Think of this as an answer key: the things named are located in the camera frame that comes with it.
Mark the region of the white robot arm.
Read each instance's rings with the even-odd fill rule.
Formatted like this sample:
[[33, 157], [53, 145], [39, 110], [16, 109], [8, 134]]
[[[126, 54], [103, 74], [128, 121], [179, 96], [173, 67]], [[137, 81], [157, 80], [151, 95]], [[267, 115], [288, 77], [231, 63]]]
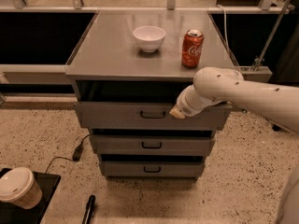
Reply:
[[[247, 81], [234, 69], [204, 67], [197, 71], [170, 114], [185, 119], [221, 102], [231, 102], [285, 131], [299, 133], [298, 87]], [[299, 224], [299, 168], [292, 171], [284, 188], [275, 224]]]

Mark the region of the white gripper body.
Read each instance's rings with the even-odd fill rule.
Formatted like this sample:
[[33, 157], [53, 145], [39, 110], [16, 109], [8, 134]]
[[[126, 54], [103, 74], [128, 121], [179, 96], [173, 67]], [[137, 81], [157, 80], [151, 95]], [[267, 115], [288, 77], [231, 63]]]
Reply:
[[202, 112], [205, 108], [216, 105], [217, 103], [218, 102], [212, 99], [199, 95], [194, 86], [191, 85], [181, 92], [177, 98], [176, 105], [186, 118], [193, 117]]

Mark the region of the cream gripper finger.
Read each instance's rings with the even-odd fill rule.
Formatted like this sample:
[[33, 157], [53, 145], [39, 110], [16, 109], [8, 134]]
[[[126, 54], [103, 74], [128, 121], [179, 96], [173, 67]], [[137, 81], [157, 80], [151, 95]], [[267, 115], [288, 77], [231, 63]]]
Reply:
[[185, 115], [179, 110], [178, 106], [175, 105], [169, 112], [171, 116], [173, 116], [176, 119], [184, 119]]

